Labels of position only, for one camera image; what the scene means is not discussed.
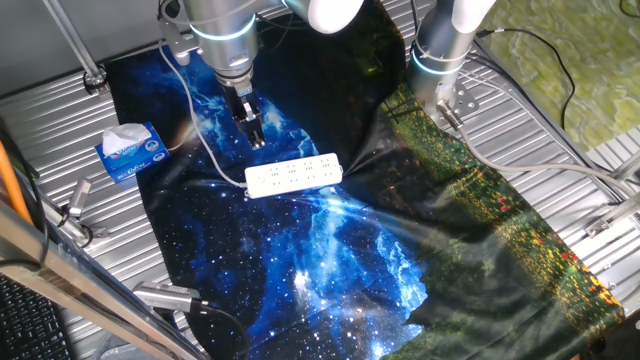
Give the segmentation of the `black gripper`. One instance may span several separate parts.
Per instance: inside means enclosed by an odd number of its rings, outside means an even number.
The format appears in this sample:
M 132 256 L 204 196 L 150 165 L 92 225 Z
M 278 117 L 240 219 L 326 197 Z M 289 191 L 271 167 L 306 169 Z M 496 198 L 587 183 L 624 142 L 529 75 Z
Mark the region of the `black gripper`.
M 239 95 L 234 87 L 222 86 L 226 106 L 238 128 L 248 136 L 252 149 L 265 146 L 261 113 L 258 100 L 253 92 Z

